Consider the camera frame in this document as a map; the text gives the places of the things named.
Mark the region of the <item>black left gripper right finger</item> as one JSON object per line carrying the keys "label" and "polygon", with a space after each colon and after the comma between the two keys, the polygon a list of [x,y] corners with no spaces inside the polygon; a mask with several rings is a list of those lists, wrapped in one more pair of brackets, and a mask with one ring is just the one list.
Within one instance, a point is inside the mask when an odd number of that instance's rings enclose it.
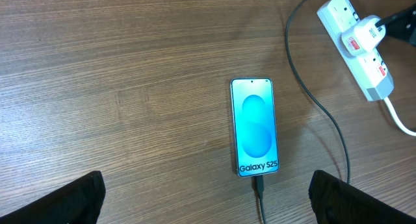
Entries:
{"label": "black left gripper right finger", "polygon": [[309,199],[319,224],[409,223],[409,216],[343,182],[316,170],[309,185]]}

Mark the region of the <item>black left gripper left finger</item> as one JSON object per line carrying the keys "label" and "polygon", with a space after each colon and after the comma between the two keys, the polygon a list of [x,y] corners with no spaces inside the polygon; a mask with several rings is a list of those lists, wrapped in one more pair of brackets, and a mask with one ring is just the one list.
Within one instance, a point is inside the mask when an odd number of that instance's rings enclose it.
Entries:
{"label": "black left gripper left finger", "polygon": [[106,189],[100,171],[91,171],[46,196],[1,217],[1,223],[96,224]]}

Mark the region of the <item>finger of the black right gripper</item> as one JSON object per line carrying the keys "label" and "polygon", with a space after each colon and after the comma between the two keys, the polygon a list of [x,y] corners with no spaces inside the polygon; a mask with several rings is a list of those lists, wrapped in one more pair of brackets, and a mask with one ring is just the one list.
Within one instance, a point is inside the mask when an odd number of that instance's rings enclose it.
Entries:
{"label": "finger of the black right gripper", "polygon": [[387,18],[386,35],[415,46],[415,5]]}

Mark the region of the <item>blue Galaxy S25 smartphone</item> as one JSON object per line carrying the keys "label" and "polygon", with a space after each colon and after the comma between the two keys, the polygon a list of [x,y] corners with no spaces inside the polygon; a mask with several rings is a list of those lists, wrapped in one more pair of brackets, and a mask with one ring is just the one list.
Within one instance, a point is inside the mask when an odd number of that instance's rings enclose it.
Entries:
{"label": "blue Galaxy S25 smartphone", "polygon": [[237,175],[253,177],[280,168],[273,83],[269,78],[230,82]]}

